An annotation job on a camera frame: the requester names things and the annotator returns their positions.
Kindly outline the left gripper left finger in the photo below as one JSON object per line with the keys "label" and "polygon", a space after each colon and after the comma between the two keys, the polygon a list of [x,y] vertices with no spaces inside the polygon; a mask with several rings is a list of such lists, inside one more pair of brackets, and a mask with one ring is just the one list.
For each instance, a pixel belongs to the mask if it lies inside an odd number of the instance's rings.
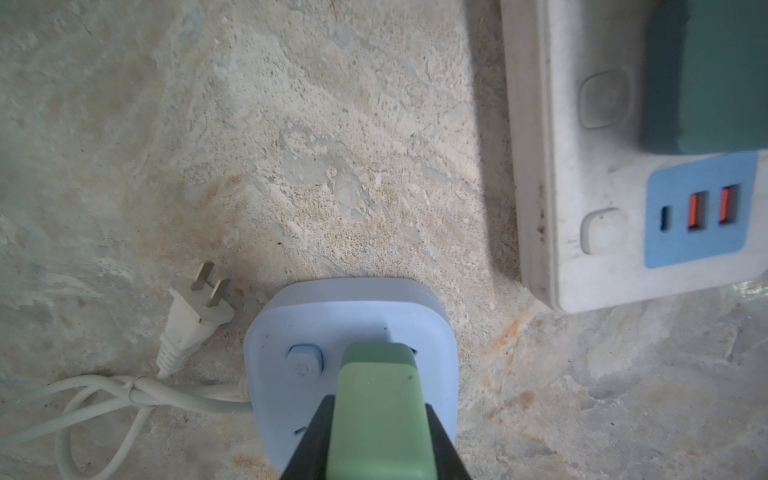
{"label": "left gripper left finger", "polygon": [[287,467],[282,472],[281,480],[324,480],[326,478],[334,406],[334,395],[323,398]]}

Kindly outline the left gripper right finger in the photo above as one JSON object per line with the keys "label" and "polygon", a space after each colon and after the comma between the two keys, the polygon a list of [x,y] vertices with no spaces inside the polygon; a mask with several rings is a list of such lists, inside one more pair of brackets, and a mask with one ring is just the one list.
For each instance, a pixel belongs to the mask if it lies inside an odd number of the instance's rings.
{"label": "left gripper right finger", "polygon": [[431,405],[426,405],[431,443],[439,480],[470,480],[471,477]]}

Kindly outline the green charger plug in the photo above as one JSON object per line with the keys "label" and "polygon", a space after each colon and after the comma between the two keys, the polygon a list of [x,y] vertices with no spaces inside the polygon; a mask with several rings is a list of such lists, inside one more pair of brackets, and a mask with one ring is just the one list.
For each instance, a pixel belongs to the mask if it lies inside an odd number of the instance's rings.
{"label": "green charger plug", "polygon": [[408,346],[360,342],[344,352],[326,477],[438,477],[421,379]]}

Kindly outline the white multicolour power strip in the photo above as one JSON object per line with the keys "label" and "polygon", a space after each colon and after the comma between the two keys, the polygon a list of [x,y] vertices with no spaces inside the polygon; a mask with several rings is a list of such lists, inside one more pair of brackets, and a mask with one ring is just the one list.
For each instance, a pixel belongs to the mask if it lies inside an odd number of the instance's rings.
{"label": "white multicolour power strip", "polygon": [[767,147],[641,144],[646,30],[664,1],[501,5],[523,284],[596,310],[767,270]]}

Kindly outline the teal charger plug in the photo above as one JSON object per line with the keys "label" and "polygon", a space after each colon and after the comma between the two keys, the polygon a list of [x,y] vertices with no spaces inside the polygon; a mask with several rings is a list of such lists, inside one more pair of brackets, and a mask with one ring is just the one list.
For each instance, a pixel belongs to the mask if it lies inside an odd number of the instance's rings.
{"label": "teal charger plug", "polygon": [[662,2],[646,30],[643,104],[649,153],[766,149],[766,2]]}

